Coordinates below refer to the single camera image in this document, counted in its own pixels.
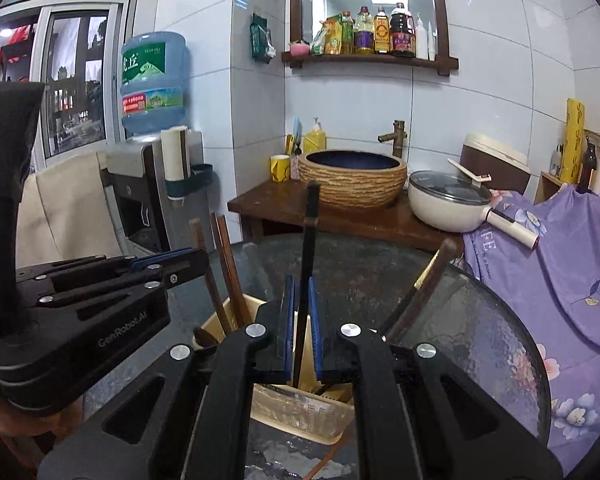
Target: wooden mirror frame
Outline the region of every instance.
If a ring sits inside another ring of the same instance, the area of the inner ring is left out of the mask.
[[[458,58],[449,55],[449,27],[446,22],[445,0],[433,0],[438,28],[438,51],[436,60],[418,59],[416,57],[398,57],[391,54],[341,54],[339,56],[304,56],[293,57],[283,52],[282,61],[291,68],[301,68],[303,62],[309,61],[346,61],[392,63],[435,68],[438,75],[449,76],[452,70],[458,70]],[[289,0],[289,43],[302,40],[302,8],[301,0]]]

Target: metal bolt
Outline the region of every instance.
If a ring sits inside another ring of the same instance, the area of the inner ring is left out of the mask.
[[[261,325],[260,323],[250,324],[246,328],[247,335],[251,337],[260,337],[261,335],[265,335],[266,332],[267,329],[264,327],[264,325]]]
[[[423,359],[431,359],[436,354],[436,347],[429,343],[421,343],[416,347],[416,354]]]
[[[173,359],[176,359],[176,361],[182,361],[183,359],[189,357],[190,354],[191,350],[187,345],[176,345],[169,352],[169,355]]]
[[[357,335],[360,335],[360,333],[362,332],[362,330],[360,330],[360,327],[355,323],[345,323],[343,326],[340,327],[340,331],[343,335],[347,337],[355,337]]]

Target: beige plastic basket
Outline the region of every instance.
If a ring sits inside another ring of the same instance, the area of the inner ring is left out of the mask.
[[[255,319],[258,307],[265,302],[246,294],[244,299],[251,317]],[[229,322],[235,327],[235,319],[232,316],[230,305],[231,302],[227,299],[224,302],[224,310],[227,312]],[[216,314],[207,319],[202,328],[218,341],[224,339],[224,333]],[[326,446],[335,444],[354,417],[353,406],[336,400],[347,391],[349,386],[330,390],[328,392],[329,397],[320,397],[309,393],[319,388],[320,384],[315,377],[314,349],[311,343],[311,319],[309,318],[304,338],[302,366],[300,368],[300,389],[285,385],[254,385],[251,418],[278,430]]]

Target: faucet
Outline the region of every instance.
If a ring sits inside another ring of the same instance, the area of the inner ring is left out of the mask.
[[[404,121],[394,121],[394,132],[392,134],[378,136],[378,142],[392,140],[394,142],[392,155],[402,158],[402,147],[404,146],[404,139],[406,137],[407,134],[404,131]]]

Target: purple cloth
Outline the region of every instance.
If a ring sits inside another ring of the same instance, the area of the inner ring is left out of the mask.
[[[499,211],[541,236],[538,248],[483,224],[464,236],[464,257],[538,344],[551,388],[549,449],[567,474],[600,435],[600,197],[563,186],[534,206],[496,193]],[[515,377],[526,376],[523,357],[509,361]]]

